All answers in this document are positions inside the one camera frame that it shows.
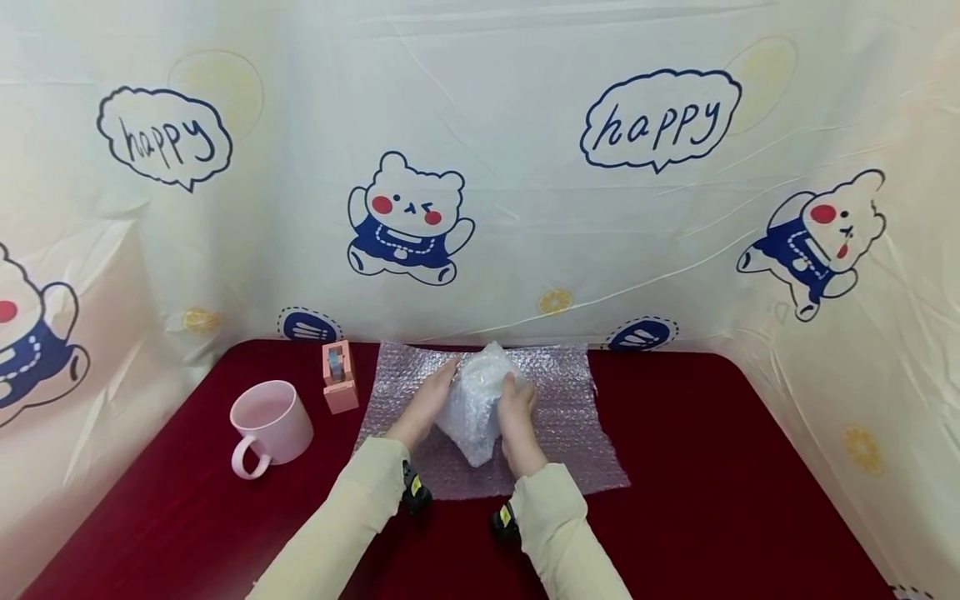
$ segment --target cream sleeve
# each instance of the cream sleeve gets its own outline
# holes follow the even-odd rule
[[[340,472],[326,502],[283,546],[248,600],[335,600],[367,546],[396,515],[406,446],[368,438]]]
[[[630,598],[587,523],[587,502],[563,465],[516,482],[510,500],[523,552],[551,600]]]

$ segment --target dark red tablecloth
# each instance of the dark red tablecloth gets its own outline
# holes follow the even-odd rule
[[[376,351],[354,347],[363,401]],[[637,600],[889,598],[733,364],[708,354],[592,352],[590,365],[600,421],[633,486],[589,496],[589,521]],[[293,463],[243,481],[229,466],[239,437],[228,411],[267,379],[297,387],[316,437]],[[23,600],[243,598],[352,451],[364,408],[331,416],[322,387],[318,345],[231,349]],[[400,514],[345,597],[543,597],[519,549],[497,547],[488,533],[502,500]]]

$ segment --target hand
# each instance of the hand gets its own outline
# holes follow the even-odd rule
[[[503,435],[503,456],[517,479],[529,477],[547,464],[534,432],[533,412],[539,400],[540,393],[532,381],[518,390],[513,373],[503,378],[496,418]]]
[[[403,414],[383,437],[402,442],[413,452],[426,439],[433,421],[443,410],[459,362],[459,358],[452,358],[424,379]]]

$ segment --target bubble wrap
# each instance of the bubble wrap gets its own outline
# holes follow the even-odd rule
[[[380,435],[400,416],[422,380],[460,352],[383,344],[373,393],[354,449]],[[540,388],[534,428],[547,459],[564,463],[584,494],[630,485],[600,428],[586,347],[519,348],[507,355]],[[471,467],[442,431],[433,428],[413,456],[423,484],[440,500],[510,495],[514,479],[497,442],[493,460]]]
[[[493,457],[493,443],[500,437],[496,404],[503,377],[516,376],[518,388],[526,384],[523,373],[497,342],[465,358],[450,386],[450,398],[437,417],[437,426],[460,448],[471,467],[480,467]]]

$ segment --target bear's blue shirt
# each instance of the bear's blue shirt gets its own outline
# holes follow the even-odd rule
[[[440,269],[450,264],[450,255],[446,252],[446,233],[435,237],[422,237],[418,241],[400,239],[390,235],[389,229],[367,215],[363,223],[353,228],[357,238],[353,245],[370,256],[395,262],[404,267],[426,267]],[[395,252],[402,249],[407,252],[403,258],[397,258]]]
[[[0,380],[9,383],[12,389],[7,397],[0,399],[0,407],[19,402],[37,383],[62,371],[73,351],[66,340],[54,335],[42,319],[10,348],[14,357],[0,363]]]
[[[792,277],[809,289],[810,301],[819,304],[835,273],[816,254],[808,251],[807,242],[815,243],[804,226],[804,220],[797,217],[767,229],[766,237],[758,240],[754,247],[786,267]],[[805,269],[800,270],[794,265],[798,258],[806,264]]]

